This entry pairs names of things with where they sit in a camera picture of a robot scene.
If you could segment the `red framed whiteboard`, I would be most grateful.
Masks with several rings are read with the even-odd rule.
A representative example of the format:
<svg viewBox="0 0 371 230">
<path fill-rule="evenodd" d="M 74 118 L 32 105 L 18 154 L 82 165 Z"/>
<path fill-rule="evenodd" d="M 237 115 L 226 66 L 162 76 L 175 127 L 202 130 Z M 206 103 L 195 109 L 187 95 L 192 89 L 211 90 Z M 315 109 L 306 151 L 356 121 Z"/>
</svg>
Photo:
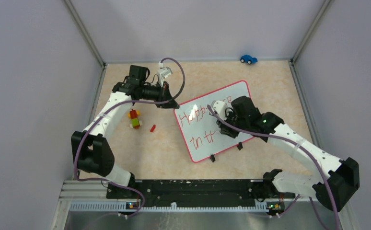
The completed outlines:
<svg viewBox="0 0 371 230">
<path fill-rule="evenodd" d="M 253 136 L 244 133 L 239 133 L 236 138 L 220 134 L 220 128 L 216 124 L 217 119 L 211 116 L 207 109 L 208 104 L 217 100 L 231 106 L 230 102 L 240 96 L 250 97 L 249 86 L 245 80 L 188 100 L 181 103 L 178 109 L 174 109 L 174 116 L 192 162 L 197 163 L 208 159 L 212 155 L 253 138 Z"/>
</svg>

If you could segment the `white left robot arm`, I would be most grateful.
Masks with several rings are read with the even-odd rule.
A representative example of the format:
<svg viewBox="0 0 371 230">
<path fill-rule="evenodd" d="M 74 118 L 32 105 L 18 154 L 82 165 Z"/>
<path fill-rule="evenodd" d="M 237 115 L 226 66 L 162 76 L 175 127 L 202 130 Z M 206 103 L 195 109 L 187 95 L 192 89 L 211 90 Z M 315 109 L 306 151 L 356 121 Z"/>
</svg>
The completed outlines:
<svg viewBox="0 0 371 230">
<path fill-rule="evenodd" d="M 158 108 L 179 108 L 166 82 L 172 73 L 161 63 L 157 71 L 158 81 L 153 85 L 146 81 L 150 74 L 147 67 L 131 65 L 129 74 L 113 87 L 107 103 L 95 119 L 83 131 L 72 134 L 74 167 L 117 184 L 117 190 L 124 198 L 132 197 L 136 192 L 136 185 L 131 182 L 132 174 L 115 163 L 108 140 L 124 115 L 141 100 Z"/>
</svg>

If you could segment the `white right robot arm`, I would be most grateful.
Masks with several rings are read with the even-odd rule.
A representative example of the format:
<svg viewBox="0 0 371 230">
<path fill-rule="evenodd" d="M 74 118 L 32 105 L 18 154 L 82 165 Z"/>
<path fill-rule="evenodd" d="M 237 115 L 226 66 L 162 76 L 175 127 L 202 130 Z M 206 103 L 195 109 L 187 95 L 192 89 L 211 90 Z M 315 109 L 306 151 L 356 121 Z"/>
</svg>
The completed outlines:
<svg viewBox="0 0 371 230">
<path fill-rule="evenodd" d="M 360 187 L 359 164 L 320 149 L 272 112 L 261 113 L 251 98 L 240 96 L 230 104 L 214 101 L 210 114 L 217 118 L 220 133 L 236 138 L 240 133 L 262 139 L 312 172 L 311 176 L 274 169 L 264 174 L 264 193 L 277 197 L 294 193 L 316 198 L 325 208 L 340 212 Z"/>
</svg>

